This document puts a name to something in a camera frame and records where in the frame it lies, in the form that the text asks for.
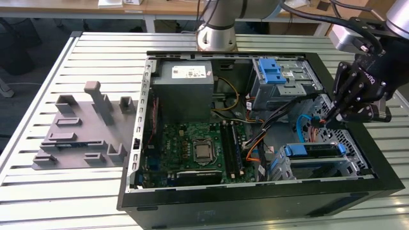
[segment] motherboard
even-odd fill
[[[245,140],[242,123],[163,125],[159,154],[146,157],[147,187],[254,182],[253,166],[241,159]]]

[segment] screw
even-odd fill
[[[367,53],[367,51],[368,51],[367,47],[362,45],[362,46],[360,46],[360,51],[363,51],[364,53]]]

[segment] ram slot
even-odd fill
[[[225,171],[226,175],[230,176],[231,179],[238,176],[238,166],[235,163],[235,153],[234,153],[234,137],[231,133],[231,125],[222,123],[219,125],[219,134],[221,134],[221,144],[222,144],[222,154],[225,161]]]
[[[233,133],[233,141],[234,141],[234,155],[235,155],[235,165],[237,165],[237,170],[238,170],[238,174],[239,176],[243,175],[243,171],[242,171],[242,161],[241,161],[241,148],[238,145],[238,136],[237,136],[237,129],[234,126],[234,123],[231,122],[231,133]]]

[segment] slotted aluminum surface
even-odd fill
[[[334,50],[330,40],[311,36],[238,35],[239,51],[314,52],[328,72],[352,55]],[[137,230],[115,210],[121,168],[34,171],[31,159],[53,120],[59,94],[77,101],[85,81],[99,81],[110,100],[138,98],[145,51],[194,51],[189,34],[83,33],[70,38],[0,158],[0,229]],[[372,138],[404,187],[409,187],[409,113],[398,95],[387,101],[392,120],[367,124]],[[407,229],[409,189],[372,199],[332,217],[217,226],[218,229]]]

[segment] wooden desk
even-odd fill
[[[51,13],[99,13],[125,14],[125,11],[141,11],[147,5],[123,4],[121,8],[98,9],[97,0],[0,0],[0,12],[51,12]]]
[[[298,9],[320,15],[332,15],[331,8],[320,11],[315,8],[318,0],[311,1],[311,7]],[[146,31],[154,33],[154,20],[195,20],[197,0],[143,0],[141,5],[123,4],[121,8],[98,9],[97,0],[0,0],[1,17],[21,18],[75,18],[75,19],[142,19]],[[288,13],[267,20],[238,19],[253,22],[287,22]],[[323,36],[328,24],[294,17],[294,23],[318,23],[314,35]]]
[[[298,7],[306,13],[334,16],[331,7],[327,11],[320,11],[315,7],[319,0],[311,0],[311,6]],[[203,0],[201,0],[199,13],[205,6]],[[169,14],[169,15],[195,15],[197,0],[147,0],[145,13],[146,14]],[[288,17],[287,12],[280,12],[278,17]]]

